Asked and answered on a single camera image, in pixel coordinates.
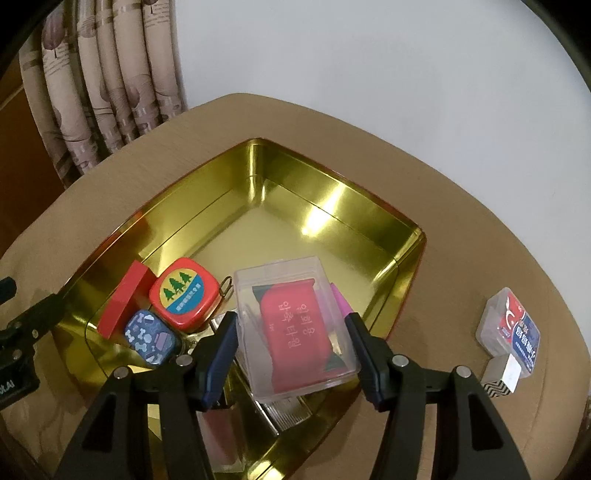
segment metal ring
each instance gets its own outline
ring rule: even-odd
[[[226,278],[224,278],[222,280],[222,282],[220,283],[220,288],[219,288],[219,294],[221,296],[221,298],[225,299],[226,297],[230,296],[230,290],[232,290],[234,288],[233,282],[232,282],[232,277],[231,275],[228,275]]]

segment product label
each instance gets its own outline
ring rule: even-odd
[[[170,313],[182,315],[197,308],[205,294],[202,278],[191,268],[169,273],[160,285],[160,303]]]
[[[511,292],[507,295],[505,316],[501,319],[499,332],[511,344],[513,354],[531,373],[540,346],[540,331]]]

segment pink object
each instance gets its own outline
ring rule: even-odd
[[[353,309],[351,308],[351,305],[349,305],[349,302],[347,301],[347,299],[345,297],[343,297],[343,294],[336,287],[336,285],[334,283],[331,283],[330,288],[333,291],[333,295],[335,296],[336,303],[339,306],[340,314],[343,316],[343,318],[345,318],[349,313],[353,313]]]

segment curtain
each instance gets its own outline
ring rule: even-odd
[[[22,81],[64,186],[182,112],[170,0],[64,0],[19,54]]]

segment small plastic box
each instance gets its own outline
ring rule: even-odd
[[[233,280],[255,400],[270,403],[355,377],[358,360],[317,257],[239,270]]]
[[[540,331],[508,287],[486,302],[476,339],[492,356],[513,354],[521,365],[521,378],[534,371]]]

